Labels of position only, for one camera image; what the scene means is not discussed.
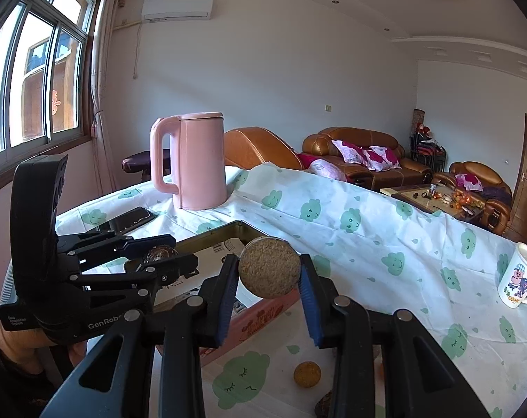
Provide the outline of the person's left hand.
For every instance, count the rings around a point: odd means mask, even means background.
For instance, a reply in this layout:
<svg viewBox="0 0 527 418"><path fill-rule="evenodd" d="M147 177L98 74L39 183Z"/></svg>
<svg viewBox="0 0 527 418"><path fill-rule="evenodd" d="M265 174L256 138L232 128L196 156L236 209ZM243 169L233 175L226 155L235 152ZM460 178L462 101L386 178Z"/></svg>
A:
<svg viewBox="0 0 527 418"><path fill-rule="evenodd" d="M9 361L29 374L42 373L45 366L38 352L55 345L42 329L9 331L4 329L0 320L0 351Z"/></svg>

